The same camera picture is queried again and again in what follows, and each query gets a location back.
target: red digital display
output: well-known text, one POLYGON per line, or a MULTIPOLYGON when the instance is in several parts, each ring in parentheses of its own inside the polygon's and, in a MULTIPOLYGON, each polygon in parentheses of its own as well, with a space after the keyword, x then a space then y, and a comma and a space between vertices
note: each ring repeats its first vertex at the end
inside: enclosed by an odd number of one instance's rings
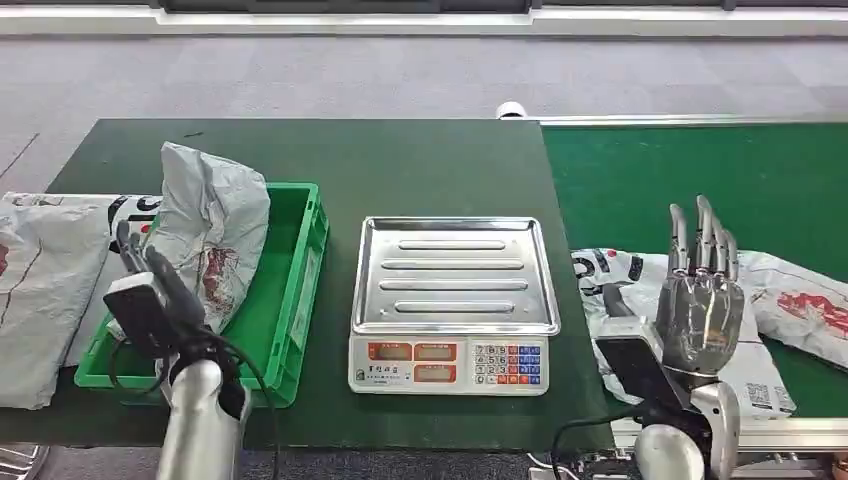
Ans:
POLYGON ((453 362, 456 360, 456 344, 419 343, 415 345, 415 359, 425 362, 453 362))
POLYGON ((410 361, 412 360, 412 345, 388 342, 369 343, 368 358, 371 360, 410 361))
POLYGON ((456 381, 455 365, 416 365, 416 382, 453 383, 456 381))

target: barcode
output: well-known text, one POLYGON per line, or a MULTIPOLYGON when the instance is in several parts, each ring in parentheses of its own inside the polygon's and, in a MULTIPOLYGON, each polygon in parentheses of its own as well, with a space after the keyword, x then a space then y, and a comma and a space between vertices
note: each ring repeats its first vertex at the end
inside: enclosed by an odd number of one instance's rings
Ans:
POLYGON ((777 404, 780 406, 781 411, 795 411, 795 402, 792 401, 792 398, 789 396, 789 392, 787 392, 785 388, 774 387, 774 393, 777 394, 777 404))
POLYGON ((771 404, 768 394, 768 386, 761 383, 746 383, 745 386, 748 387, 748 398, 751 399, 751 403, 765 405, 771 404))

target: weighing scale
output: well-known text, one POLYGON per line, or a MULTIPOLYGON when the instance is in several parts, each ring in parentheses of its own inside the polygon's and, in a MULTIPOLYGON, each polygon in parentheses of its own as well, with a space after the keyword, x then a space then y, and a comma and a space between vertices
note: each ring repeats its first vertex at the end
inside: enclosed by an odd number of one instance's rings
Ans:
POLYGON ((541 395, 560 320, 533 218, 370 217, 348 342, 357 393, 541 395))

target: stainless steel tray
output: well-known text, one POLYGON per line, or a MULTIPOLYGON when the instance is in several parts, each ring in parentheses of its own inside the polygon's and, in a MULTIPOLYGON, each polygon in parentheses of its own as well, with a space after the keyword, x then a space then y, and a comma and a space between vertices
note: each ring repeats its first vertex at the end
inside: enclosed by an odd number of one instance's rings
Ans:
POLYGON ((353 302, 351 328, 363 335, 560 329, 533 218, 367 218, 353 302))

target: gray carpet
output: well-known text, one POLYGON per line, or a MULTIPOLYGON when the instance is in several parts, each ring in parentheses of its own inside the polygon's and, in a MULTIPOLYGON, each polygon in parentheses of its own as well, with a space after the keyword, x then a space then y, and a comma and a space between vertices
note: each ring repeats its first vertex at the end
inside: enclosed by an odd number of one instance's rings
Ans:
MULTIPOLYGON (((0 40, 0 193, 41 191, 101 117, 848 112, 840 41, 0 40)), ((156 449, 57 449, 43 478, 149 479, 156 449)), ((249 453, 247 478, 268 458, 249 453)), ((524 478, 510 455, 287 452, 286 479, 524 478)))

